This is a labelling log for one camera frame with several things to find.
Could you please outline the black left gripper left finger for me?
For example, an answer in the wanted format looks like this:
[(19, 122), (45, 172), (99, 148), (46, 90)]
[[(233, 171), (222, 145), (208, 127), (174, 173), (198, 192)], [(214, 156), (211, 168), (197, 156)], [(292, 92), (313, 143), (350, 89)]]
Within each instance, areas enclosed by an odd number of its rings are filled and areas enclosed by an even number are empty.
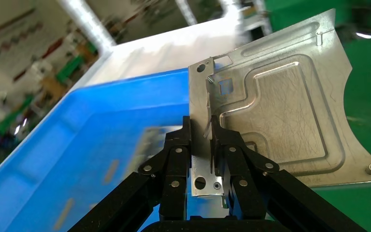
[(190, 117), (166, 134), (163, 149), (142, 163), (82, 217), (71, 232), (136, 232), (159, 206), (161, 220), (185, 220)]

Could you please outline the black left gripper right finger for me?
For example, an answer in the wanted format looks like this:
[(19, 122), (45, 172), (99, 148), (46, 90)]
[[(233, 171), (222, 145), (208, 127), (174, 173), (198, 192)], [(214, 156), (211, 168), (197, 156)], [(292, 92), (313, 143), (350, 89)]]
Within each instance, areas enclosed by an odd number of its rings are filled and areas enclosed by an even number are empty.
[(361, 232), (363, 228), (271, 159), (249, 149), (241, 134), (211, 117), (211, 154), (223, 178), (229, 213), (240, 227), (262, 232)]

